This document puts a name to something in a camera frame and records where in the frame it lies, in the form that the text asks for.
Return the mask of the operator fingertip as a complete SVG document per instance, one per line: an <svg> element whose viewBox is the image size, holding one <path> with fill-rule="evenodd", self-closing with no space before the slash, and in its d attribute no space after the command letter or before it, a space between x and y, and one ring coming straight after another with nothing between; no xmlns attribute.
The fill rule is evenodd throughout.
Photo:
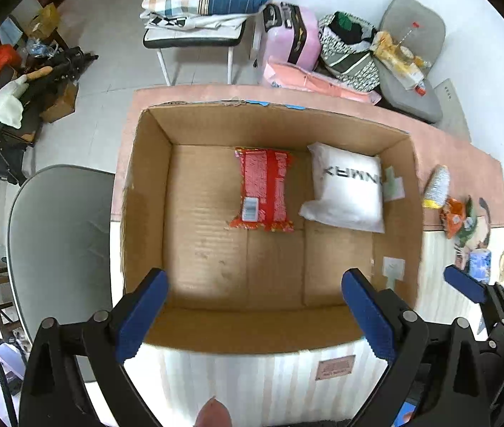
<svg viewBox="0 0 504 427"><path fill-rule="evenodd" d="M232 427L230 412L224 404L211 397L203 405L194 423L195 427Z"/></svg>

